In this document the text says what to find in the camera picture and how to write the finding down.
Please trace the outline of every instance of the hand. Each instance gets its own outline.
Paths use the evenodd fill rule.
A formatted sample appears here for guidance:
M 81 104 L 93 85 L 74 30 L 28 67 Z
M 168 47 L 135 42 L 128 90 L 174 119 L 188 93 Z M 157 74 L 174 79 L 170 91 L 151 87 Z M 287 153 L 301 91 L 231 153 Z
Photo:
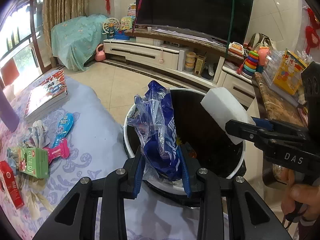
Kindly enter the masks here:
M 295 202 L 307 204 L 308 208 L 303 217 L 313 221 L 320 215 L 320 187 L 313 187 L 305 184 L 294 185 L 294 172 L 284 169 L 280 175 L 283 181 L 287 181 L 287 188 L 281 202 L 282 212 L 287 215 L 295 209 Z

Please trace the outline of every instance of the red box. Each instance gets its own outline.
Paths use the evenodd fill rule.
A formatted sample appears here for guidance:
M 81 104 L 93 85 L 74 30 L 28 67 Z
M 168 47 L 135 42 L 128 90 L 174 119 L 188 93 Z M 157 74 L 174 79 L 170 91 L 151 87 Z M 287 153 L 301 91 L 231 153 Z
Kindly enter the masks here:
M 1 189 L 3 188 L 10 196 L 10 199 L 16 209 L 21 208 L 24 203 L 19 194 L 13 171 L 6 161 L 0 162 L 0 182 Z

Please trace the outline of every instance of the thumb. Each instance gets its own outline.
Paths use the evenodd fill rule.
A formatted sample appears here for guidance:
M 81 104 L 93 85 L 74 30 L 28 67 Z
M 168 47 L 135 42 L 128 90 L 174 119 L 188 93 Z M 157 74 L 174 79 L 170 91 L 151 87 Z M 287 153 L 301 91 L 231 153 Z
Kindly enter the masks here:
M 312 187 L 305 184 L 295 184 L 291 188 L 290 197 L 300 203 L 310 206 L 319 205 L 319 187 Z

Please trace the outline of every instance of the black tv screen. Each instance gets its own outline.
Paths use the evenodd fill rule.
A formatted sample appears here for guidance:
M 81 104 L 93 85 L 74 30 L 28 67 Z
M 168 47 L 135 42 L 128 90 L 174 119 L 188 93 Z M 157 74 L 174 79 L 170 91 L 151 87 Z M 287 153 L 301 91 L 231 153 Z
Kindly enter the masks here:
M 230 42 L 243 44 L 252 3 L 253 0 L 235 0 Z M 226 41 L 231 10 L 232 0 L 143 0 L 136 21 L 141 25 L 189 29 Z

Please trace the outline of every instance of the blue gripper pad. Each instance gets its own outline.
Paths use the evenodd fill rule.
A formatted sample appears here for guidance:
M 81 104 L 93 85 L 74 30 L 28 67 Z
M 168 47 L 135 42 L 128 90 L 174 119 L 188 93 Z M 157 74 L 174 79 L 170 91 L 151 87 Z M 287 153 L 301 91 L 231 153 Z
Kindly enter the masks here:
M 136 174 L 134 175 L 134 187 L 133 187 L 133 192 L 132 192 L 134 198 L 136 198 L 140 192 L 141 183 L 142 183 L 142 176 L 143 176 L 145 165 L 146 165 L 146 160 L 144 159 L 144 156 L 141 155 Z
M 187 165 L 186 165 L 186 162 L 185 162 L 184 157 L 182 155 L 182 150 L 181 150 L 180 146 L 178 146 L 177 153 L 179 154 L 179 158 L 180 158 L 181 164 L 182 164 L 182 176 L 181 176 L 181 179 L 182 179 L 183 189 L 184 189 L 184 192 L 187 194 L 187 197 L 191 197 L 191 187 L 190 187 L 189 173 L 188 173 Z
M 267 129 L 268 131 L 273 130 L 273 125 L 268 120 L 256 118 L 256 117 L 253 117 L 252 119 L 256 123 L 256 126 L 263 127 L 265 129 Z

